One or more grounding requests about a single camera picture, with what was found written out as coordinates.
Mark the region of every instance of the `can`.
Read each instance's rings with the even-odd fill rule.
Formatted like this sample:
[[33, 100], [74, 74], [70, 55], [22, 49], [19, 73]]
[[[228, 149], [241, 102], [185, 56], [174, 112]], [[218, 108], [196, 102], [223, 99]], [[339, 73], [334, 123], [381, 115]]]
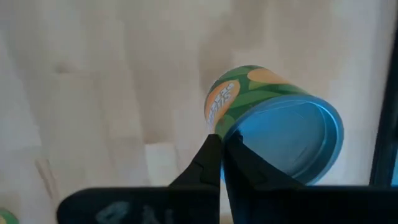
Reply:
[[18, 219], [10, 211], [0, 208], [0, 224], [18, 224]]
[[223, 141], [239, 131], [248, 148], [307, 185], [334, 164], [344, 138], [332, 105], [257, 65], [232, 69], [214, 82], [205, 118]]

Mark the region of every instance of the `wood grain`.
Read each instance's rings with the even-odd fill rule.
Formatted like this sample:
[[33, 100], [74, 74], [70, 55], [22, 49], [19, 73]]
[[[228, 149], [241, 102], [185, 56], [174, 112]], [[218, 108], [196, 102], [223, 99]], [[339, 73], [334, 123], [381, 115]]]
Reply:
[[395, 19], [395, 0], [0, 0], [0, 207], [54, 223], [74, 191], [166, 184], [208, 134], [210, 85], [247, 64], [339, 111], [319, 184], [367, 184]]

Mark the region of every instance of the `green object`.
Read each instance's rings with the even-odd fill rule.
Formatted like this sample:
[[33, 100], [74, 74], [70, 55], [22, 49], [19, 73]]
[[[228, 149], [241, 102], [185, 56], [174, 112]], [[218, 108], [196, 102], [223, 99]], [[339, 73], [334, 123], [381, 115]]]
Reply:
[[18, 224], [19, 221], [15, 215], [8, 210], [0, 208], [0, 224]]
[[[231, 92], [235, 94], [224, 97], [223, 101], [223, 93], [228, 96]], [[241, 66], [215, 81], [206, 98], [205, 116], [211, 132], [223, 138], [238, 118], [259, 103], [278, 96], [307, 94], [268, 69], [257, 65]], [[221, 103], [216, 102], [218, 95]]]

